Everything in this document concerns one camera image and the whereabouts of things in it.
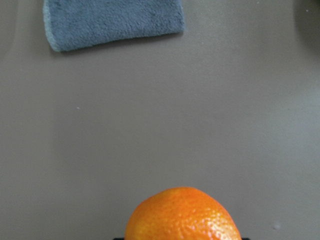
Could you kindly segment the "orange mandarin fruit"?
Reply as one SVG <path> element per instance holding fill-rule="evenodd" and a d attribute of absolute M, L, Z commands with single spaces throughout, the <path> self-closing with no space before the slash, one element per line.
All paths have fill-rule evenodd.
<path fill-rule="evenodd" d="M 141 202 L 125 228 L 126 240 L 240 240 L 229 212 L 194 187 L 175 187 Z"/>

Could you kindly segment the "grey folded cloth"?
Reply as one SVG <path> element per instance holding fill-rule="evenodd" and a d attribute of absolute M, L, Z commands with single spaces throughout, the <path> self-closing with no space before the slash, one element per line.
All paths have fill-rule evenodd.
<path fill-rule="evenodd" d="M 179 0 L 45 0 L 43 20 L 56 52 L 185 29 Z"/>

